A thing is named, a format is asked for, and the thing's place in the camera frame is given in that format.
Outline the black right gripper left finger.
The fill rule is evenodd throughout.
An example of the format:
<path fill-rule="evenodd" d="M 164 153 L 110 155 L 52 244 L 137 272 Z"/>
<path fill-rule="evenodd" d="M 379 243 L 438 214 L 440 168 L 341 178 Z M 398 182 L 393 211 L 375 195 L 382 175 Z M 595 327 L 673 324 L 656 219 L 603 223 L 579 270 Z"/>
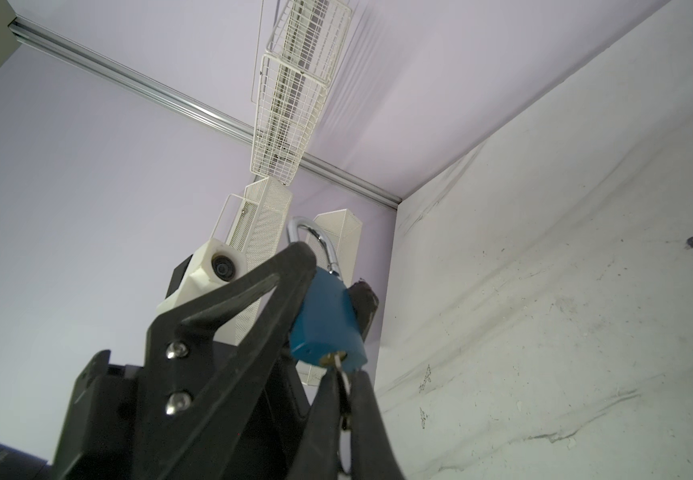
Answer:
<path fill-rule="evenodd" d="M 340 380 L 328 370 L 314 403 L 288 479 L 336 479 L 340 473 Z"/>

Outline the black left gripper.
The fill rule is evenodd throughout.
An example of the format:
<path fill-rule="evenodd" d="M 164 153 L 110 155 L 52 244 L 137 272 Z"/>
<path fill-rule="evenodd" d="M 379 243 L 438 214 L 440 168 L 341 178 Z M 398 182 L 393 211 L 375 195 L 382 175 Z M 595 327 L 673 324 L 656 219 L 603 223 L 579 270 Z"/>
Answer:
<path fill-rule="evenodd" d="M 316 274 L 302 242 L 152 322 L 144 367 L 100 352 L 76 382 L 54 479 L 308 479 L 308 402 L 284 353 Z M 260 300 L 239 344 L 220 328 Z"/>

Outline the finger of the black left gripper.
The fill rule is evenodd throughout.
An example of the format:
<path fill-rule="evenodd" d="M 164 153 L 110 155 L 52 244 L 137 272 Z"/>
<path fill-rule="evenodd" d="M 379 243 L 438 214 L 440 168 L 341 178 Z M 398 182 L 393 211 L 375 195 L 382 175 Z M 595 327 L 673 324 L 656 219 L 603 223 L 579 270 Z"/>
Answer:
<path fill-rule="evenodd" d="M 348 289 L 348 294 L 356 314 L 362 340 L 366 341 L 378 312 L 380 300 L 370 284 L 364 279 L 354 283 Z"/>

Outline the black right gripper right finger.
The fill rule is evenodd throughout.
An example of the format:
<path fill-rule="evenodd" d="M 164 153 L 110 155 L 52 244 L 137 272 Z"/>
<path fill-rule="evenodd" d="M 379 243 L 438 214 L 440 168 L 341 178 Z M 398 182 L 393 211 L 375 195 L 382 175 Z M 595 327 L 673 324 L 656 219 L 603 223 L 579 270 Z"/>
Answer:
<path fill-rule="evenodd" d="M 352 478 L 405 479 L 392 450 L 369 374 L 360 370 L 349 379 Z"/>

